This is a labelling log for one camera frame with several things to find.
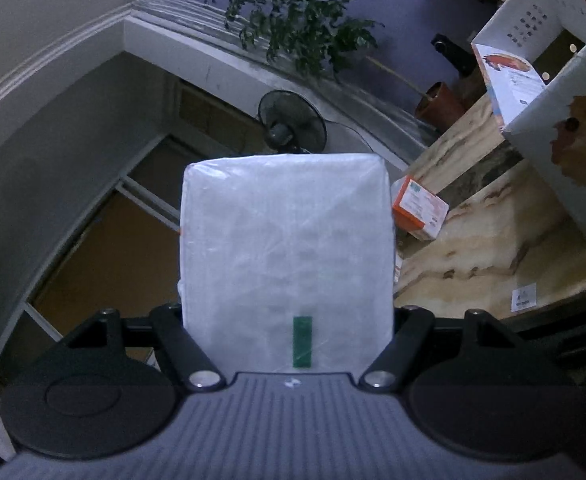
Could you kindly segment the white table sticker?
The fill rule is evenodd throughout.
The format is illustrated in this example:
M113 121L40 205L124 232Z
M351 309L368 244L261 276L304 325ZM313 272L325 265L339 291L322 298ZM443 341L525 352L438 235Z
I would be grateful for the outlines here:
M514 289L511 295L511 312L518 313L537 307L537 284Z

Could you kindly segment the black standing fan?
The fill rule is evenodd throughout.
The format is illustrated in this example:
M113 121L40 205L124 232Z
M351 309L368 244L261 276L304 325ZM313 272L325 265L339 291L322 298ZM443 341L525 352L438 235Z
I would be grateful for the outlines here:
M325 149L328 133L324 119L302 96L286 91L266 93L258 105L264 139L277 153L316 154Z

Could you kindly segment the white apple cardboard box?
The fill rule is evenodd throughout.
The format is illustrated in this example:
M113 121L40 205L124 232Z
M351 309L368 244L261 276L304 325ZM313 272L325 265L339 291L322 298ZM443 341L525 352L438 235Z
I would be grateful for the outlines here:
M502 134L586 239L586 0L506 0L472 49Z

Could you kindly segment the potted ficus tree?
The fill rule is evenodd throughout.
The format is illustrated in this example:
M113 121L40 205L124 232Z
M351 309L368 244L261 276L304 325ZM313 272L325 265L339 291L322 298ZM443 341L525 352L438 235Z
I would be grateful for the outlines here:
M337 79L362 60L399 80L420 97L414 116L440 132L452 127L465 108L443 82L418 86L373 55L374 30L382 23L349 12L356 0L204 0L226 3L223 26L245 51L261 48L268 62L288 58L300 76Z

